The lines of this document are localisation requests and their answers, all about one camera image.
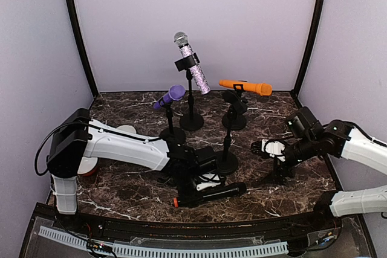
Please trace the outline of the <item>black microphone orange cap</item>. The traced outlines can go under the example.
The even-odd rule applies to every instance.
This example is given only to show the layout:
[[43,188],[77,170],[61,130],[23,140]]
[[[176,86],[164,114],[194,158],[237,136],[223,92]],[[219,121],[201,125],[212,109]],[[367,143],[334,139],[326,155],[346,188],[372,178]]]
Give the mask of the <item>black microphone orange cap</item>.
[[244,182],[235,182],[229,185],[221,186],[218,189],[212,189],[205,192],[196,192],[189,195],[181,195],[174,198],[174,206],[194,208],[205,202],[215,201],[222,198],[241,196],[247,191]]

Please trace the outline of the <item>orange toy microphone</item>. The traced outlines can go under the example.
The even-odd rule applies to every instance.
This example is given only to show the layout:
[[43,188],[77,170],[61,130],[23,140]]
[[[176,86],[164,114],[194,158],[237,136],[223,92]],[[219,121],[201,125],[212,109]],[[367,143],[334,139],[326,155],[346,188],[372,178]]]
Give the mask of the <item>orange toy microphone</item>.
[[236,80],[220,80],[219,85],[225,88],[253,92],[260,96],[271,96],[273,88],[268,83],[251,83]]

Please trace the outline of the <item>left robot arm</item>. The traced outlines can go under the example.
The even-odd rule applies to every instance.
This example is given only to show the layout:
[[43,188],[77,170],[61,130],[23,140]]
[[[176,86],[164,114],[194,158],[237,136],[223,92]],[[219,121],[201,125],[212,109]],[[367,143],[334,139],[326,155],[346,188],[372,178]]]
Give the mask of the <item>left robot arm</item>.
[[51,141],[46,171],[51,175],[60,214],[77,212],[77,174],[84,158],[105,158],[163,172],[180,196],[201,193],[221,184],[212,147],[194,149],[172,134],[131,134],[92,119],[79,108],[44,139]]

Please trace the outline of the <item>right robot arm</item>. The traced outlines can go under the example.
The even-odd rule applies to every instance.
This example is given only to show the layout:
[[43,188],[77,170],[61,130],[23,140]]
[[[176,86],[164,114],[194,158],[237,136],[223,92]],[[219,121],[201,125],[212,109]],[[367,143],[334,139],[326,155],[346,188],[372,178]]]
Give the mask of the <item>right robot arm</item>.
[[[284,185],[294,167],[313,157],[332,155],[366,165],[386,173],[386,143],[369,136],[359,125],[333,120],[322,125],[306,106],[289,115],[285,122],[297,139],[261,139],[251,144],[251,151],[264,159],[272,158],[273,170],[262,179],[263,184]],[[351,214],[380,213],[386,217],[386,186],[358,191],[322,193],[313,209],[313,222]]]

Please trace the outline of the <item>tall stand large clip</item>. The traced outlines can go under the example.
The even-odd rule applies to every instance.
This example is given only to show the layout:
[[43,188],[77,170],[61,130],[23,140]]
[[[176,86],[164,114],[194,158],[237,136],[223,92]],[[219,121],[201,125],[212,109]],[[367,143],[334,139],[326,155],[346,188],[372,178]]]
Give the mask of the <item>tall stand large clip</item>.
[[204,125],[204,119],[201,114],[194,111],[194,97],[192,95],[192,73],[190,68],[198,63],[198,58],[196,53],[193,55],[184,57],[175,62],[175,66],[178,71],[185,70],[186,78],[188,80],[189,95],[188,95],[188,105],[189,109],[183,116],[180,118],[180,126],[182,129],[187,131],[197,131],[201,129]]

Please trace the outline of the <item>small black stand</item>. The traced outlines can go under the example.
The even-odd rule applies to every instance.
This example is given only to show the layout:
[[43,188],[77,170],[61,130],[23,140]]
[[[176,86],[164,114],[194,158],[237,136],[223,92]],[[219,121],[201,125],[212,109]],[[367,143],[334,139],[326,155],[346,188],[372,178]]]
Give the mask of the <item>small black stand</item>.
[[[241,98],[244,103],[247,103],[247,100],[242,96],[242,94],[244,92],[244,87],[242,85],[242,81],[240,81],[239,84],[237,84],[237,85],[233,85],[233,88],[234,88],[237,96],[239,98]],[[223,115],[222,124],[223,124],[224,127],[228,127],[228,125],[229,125],[229,118],[228,118],[227,114]],[[233,131],[240,131],[240,130],[242,130],[242,129],[244,129],[246,127],[246,124],[247,124],[247,119],[245,118],[245,116],[243,116],[242,114],[237,113],[236,114],[236,118],[233,120],[231,129]]]
[[222,94],[224,101],[230,103],[230,107],[227,111],[229,121],[227,124],[227,133],[223,141],[223,150],[216,152],[217,172],[220,175],[230,175],[238,168],[238,158],[229,149],[232,141],[232,125],[235,123],[238,115],[242,115],[247,111],[247,102],[241,97],[241,92],[238,89],[228,89]]

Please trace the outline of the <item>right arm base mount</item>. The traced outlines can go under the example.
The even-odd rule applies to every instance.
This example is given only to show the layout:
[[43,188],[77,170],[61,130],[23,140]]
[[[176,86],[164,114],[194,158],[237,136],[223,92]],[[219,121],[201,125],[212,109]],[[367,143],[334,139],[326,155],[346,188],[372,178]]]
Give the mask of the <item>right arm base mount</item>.
[[320,230],[328,222],[335,222],[335,218],[330,209],[333,196],[338,191],[327,191],[321,194],[317,203],[313,207],[313,214],[310,220],[311,226],[316,230]]

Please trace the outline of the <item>black stand ring clip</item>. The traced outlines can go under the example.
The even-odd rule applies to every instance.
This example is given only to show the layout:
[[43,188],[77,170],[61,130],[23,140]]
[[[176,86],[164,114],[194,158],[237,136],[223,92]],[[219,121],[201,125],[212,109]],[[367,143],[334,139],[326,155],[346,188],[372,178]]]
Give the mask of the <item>black stand ring clip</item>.
[[166,117],[168,121],[168,128],[163,129],[160,132],[160,137],[162,139],[167,139],[167,138],[174,138],[176,139],[180,144],[184,144],[186,142],[186,134],[184,130],[182,130],[179,127],[174,127],[173,125],[173,110],[171,108],[170,103],[166,103],[164,101],[164,98],[162,98],[158,104],[162,107],[165,108],[166,110]]

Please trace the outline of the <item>purple toy microphone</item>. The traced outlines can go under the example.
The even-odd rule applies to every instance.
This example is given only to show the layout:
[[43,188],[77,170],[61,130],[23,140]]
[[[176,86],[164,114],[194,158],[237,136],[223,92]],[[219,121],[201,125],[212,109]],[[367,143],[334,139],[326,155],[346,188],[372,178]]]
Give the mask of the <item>purple toy microphone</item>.
[[184,86],[174,85],[171,86],[167,93],[162,96],[157,102],[153,105],[155,110],[161,109],[164,105],[170,104],[172,102],[180,101],[186,93]]

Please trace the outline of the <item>glitter microphone silver head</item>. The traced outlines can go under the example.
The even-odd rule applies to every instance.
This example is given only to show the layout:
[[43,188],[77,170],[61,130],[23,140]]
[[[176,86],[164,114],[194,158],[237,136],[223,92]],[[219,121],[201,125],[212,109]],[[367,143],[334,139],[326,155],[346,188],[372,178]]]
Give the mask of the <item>glitter microphone silver head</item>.
[[177,32],[174,35],[174,42],[179,47],[182,59],[175,62],[177,70],[189,70],[196,86],[202,95],[210,92],[209,84],[200,67],[200,61],[189,44],[188,36],[184,32]]

